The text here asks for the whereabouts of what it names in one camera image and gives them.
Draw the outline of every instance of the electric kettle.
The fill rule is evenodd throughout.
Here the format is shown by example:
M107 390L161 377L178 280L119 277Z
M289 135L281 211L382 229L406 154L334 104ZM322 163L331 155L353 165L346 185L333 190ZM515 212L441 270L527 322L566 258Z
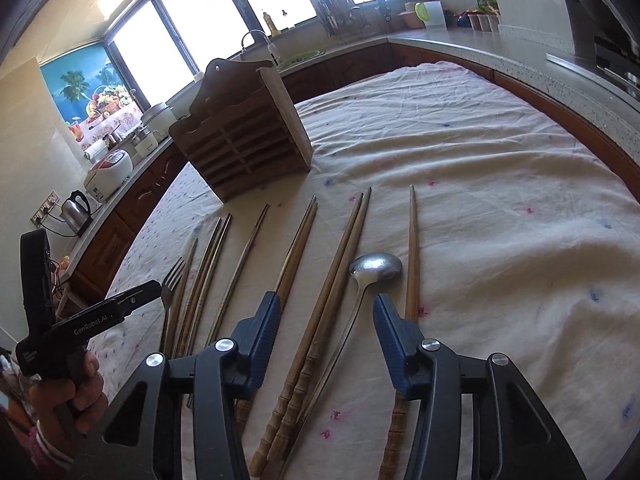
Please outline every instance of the electric kettle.
M77 198L82 199L86 208L76 201ZM78 190L74 191L71 196L64 201L61 209L62 213L60 216L62 219L76 235L82 236L93 220L93 218L91 218L91 207L84 193Z

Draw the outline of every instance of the person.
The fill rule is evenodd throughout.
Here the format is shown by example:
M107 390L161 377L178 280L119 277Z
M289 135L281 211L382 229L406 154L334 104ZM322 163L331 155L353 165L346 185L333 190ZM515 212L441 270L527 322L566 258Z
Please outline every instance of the person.
M6 417L18 442L26 448L31 462L46 480L62 480L77 451L76 444L60 425L55 407L71 401L81 412L75 424L82 434L87 434L98 423L108 407L99 369L98 359L87 352L84 355L86 378L77 388L69 379L41 380L34 384L29 390L29 398L37 422L28 430L27 438L16 429L16 424L11 424L12 419Z

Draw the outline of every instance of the palm tree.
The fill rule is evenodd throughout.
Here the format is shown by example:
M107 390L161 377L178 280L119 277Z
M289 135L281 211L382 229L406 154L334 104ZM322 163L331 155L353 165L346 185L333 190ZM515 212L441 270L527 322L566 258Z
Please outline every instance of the palm tree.
M104 67L100 72L98 72L98 79L105 86L114 86L120 84L116 73L113 70L110 70L108 67Z
M86 94L89 90L89 83L84 78L82 70L69 70L60 76L66 86L62 89L62 95L71 103L78 102L82 97L91 100Z

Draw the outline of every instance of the yellow bottle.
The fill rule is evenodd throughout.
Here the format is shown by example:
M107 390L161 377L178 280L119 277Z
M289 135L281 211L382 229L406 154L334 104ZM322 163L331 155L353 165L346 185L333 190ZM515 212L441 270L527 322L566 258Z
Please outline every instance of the yellow bottle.
M280 34L280 31L277 29L277 27L274 25L273 20L271 19L271 16L268 15L266 13L266 11L262 12L262 17L264 18L265 23L267 24L267 27L269 27L269 32L271 33L272 36L277 36Z

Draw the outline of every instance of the electrical socket panel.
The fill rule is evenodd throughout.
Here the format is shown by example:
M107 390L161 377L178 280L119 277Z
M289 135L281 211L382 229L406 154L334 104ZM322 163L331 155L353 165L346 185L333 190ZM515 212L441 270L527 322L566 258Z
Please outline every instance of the electrical socket panel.
M42 203L42 205L38 208L35 215L31 217L31 221L37 226L40 227L42 223L42 219L44 218L44 209L47 208L49 211L53 209L58 202L60 202L60 197L55 191L49 193L46 200Z

